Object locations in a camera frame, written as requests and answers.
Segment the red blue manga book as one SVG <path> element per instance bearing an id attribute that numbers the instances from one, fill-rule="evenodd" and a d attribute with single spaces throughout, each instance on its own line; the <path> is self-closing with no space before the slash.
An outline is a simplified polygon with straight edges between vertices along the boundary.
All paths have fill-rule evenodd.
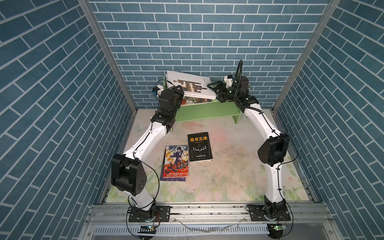
<path id="1" fill-rule="evenodd" d="M 162 170 L 164 179 L 180 179 L 189 176 L 189 146 L 166 146 Z"/>

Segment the dark purple book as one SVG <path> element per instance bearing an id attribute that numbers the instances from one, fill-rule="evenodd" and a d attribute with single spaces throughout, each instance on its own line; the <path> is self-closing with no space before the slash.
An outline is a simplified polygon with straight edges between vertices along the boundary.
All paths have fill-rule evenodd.
<path id="1" fill-rule="evenodd" d="M 172 178 L 169 177 L 169 178 L 165 178 L 165 169 L 162 169 L 160 181 L 163 181 L 163 182 L 185 182 L 186 181 L 186 177 L 172 177 Z"/>

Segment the green red illustrated comic book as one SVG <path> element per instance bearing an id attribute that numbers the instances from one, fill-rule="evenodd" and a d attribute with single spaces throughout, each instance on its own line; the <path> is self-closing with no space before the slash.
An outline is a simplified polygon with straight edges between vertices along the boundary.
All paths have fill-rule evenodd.
<path id="1" fill-rule="evenodd" d="M 210 99 L 185 97 L 182 99 L 181 106 L 185 107 L 185 106 L 206 104 L 206 103 L 211 103 L 211 102 L 212 102 L 212 100 L 210 100 Z"/>

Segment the black book with gold text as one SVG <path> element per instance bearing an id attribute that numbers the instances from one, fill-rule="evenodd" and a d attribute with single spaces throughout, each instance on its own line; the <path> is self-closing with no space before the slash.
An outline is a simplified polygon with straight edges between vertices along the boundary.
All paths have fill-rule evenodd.
<path id="1" fill-rule="evenodd" d="M 189 134 L 188 144 L 190 162 L 211 162 L 213 160 L 208 132 Z"/>

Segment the white book with brown bars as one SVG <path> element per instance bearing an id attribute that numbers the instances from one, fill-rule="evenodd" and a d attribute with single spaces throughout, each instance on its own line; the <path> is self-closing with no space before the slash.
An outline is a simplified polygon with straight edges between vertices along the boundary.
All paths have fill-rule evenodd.
<path id="1" fill-rule="evenodd" d="M 212 83 L 209 77 L 167 71 L 166 79 L 168 88 L 181 86 L 185 97 L 210 100 L 216 98 L 215 92 L 208 88 Z"/>

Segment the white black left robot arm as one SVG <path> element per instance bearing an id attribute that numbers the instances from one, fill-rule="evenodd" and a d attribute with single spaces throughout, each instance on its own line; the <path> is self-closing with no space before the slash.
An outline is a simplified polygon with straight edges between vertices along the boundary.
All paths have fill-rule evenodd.
<path id="1" fill-rule="evenodd" d="M 145 162 L 156 144 L 170 131 L 176 121 L 184 91 L 173 86 L 159 96 L 158 110 L 139 140 L 123 154 L 115 154 L 111 161 L 111 183 L 119 191 L 128 193 L 139 210 L 149 211 L 155 205 L 155 198 L 146 189 L 147 174 Z"/>

